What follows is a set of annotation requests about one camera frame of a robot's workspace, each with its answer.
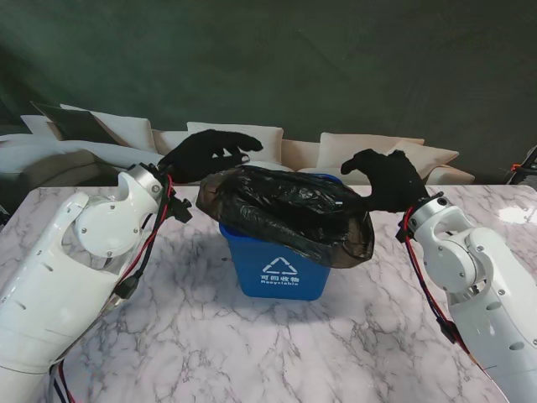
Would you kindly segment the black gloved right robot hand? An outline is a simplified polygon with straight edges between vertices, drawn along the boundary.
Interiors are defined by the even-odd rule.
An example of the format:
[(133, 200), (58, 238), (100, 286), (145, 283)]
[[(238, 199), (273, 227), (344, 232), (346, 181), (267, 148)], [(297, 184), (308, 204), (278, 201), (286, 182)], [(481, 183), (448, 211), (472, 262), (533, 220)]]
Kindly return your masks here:
[(423, 180), (402, 150), (385, 155), (365, 149), (341, 165), (343, 175), (362, 172), (372, 187), (362, 205), (369, 212), (406, 212), (429, 197)]

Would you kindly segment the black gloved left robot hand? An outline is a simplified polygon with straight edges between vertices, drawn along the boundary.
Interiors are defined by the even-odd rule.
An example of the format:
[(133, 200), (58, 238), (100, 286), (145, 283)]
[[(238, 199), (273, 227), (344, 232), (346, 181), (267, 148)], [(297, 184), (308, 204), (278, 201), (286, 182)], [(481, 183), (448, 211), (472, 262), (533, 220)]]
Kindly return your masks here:
[(249, 152), (262, 149), (262, 143), (247, 134), (207, 129), (185, 139), (157, 167), (174, 183), (188, 184), (243, 165), (250, 160)]

